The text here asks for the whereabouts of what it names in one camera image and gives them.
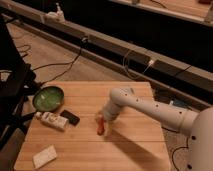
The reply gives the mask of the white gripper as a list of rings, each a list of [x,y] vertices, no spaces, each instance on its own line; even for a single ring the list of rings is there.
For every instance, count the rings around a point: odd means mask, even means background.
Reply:
[[[97,113],[95,115],[95,121],[96,123],[100,126],[104,124],[104,121],[103,121],[103,117],[104,117],[104,120],[107,121],[105,123],[105,135],[110,135],[111,134],[111,131],[112,131],[112,125],[113,125],[113,122],[111,121],[114,121],[120,111],[122,110],[122,107],[115,104],[114,102],[112,102],[111,100],[109,100],[105,105],[104,107],[102,108],[102,114],[100,113]]]

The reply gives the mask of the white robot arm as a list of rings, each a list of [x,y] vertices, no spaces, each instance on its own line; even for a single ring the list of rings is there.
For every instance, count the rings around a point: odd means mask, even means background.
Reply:
[[[158,101],[143,100],[135,96],[131,87],[113,88],[108,102],[95,116],[99,135],[111,131],[113,121],[124,107],[142,112],[188,137],[186,171],[213,171],[213,107],[194,112]]]

